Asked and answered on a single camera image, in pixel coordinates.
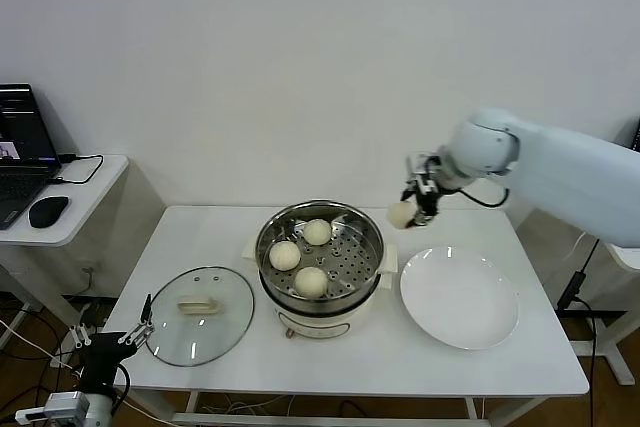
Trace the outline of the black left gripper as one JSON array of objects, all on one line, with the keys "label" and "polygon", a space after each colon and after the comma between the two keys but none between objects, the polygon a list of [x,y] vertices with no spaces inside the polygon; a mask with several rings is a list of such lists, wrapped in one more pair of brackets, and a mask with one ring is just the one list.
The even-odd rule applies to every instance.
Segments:
[{"label": "black left gripper", "polygon": [[75,347],[81,350],[82,390],[110,390],[114,385],[118,365],[137,352],[154,331],[152,295],[146,296],[138,322],[125,332],[98,333],[92,337],[85,326],[70,326]]}]

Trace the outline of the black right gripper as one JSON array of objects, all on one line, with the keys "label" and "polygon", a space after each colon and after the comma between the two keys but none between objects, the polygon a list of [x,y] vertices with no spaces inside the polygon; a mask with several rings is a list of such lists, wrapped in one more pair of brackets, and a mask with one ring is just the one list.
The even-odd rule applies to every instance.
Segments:
[{"label": "black right gripper", "polygon": [[415,181],[409,181],[401,193],[401,202],[408,202],[416,197],[420,212],[409,221],[410,227],[424,227],[433,221],[439,213],[439,201],[443,196],[438,184],[429,174],[419,174]]}]

